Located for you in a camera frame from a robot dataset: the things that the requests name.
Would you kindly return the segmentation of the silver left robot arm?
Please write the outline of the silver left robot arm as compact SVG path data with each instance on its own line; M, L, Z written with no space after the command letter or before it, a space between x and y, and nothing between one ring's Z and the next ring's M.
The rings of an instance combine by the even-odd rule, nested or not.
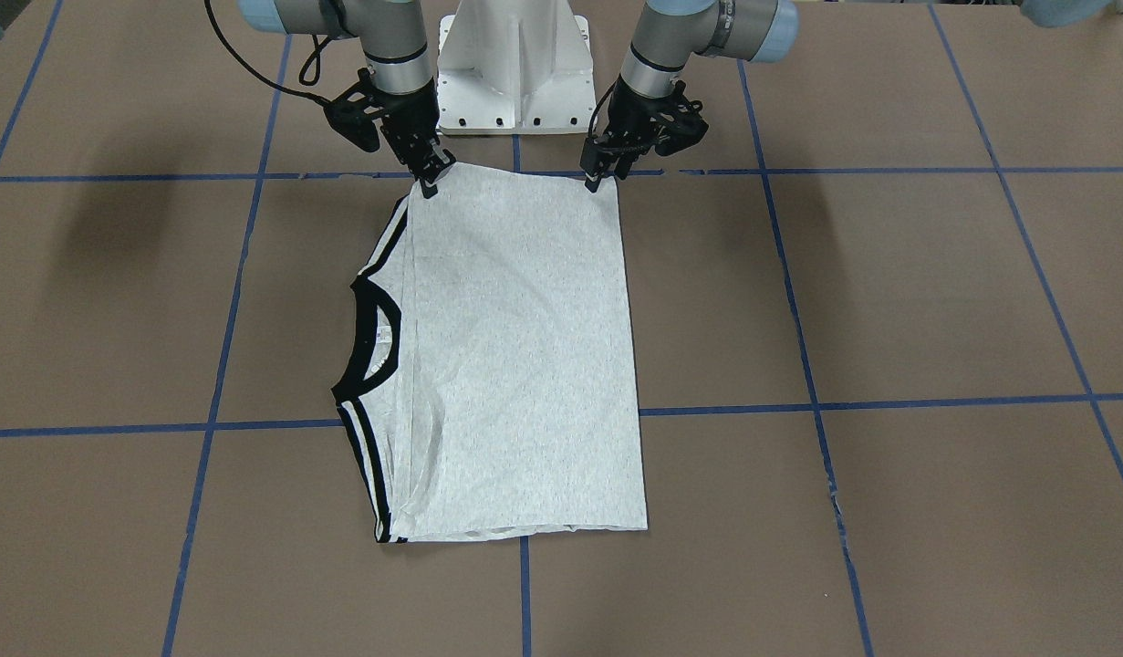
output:
M693 56L782 61L798 37L792 1L648 1L619 75L587 125L579 166L585 186L624 180L650 152L666 157L702 142L710 125L686 95L682 71Z

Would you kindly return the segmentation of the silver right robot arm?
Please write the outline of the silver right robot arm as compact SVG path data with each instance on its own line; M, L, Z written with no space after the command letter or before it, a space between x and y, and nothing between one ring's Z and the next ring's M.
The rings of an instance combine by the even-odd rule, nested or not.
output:
M358 40L366 66L335 99L298 90L322 107L325 120L345 142L377 152L389 142L399 163L418 180L424 198L456 162L442 148L439 95L418 1L240 1L253 29L311 35L318 40Z

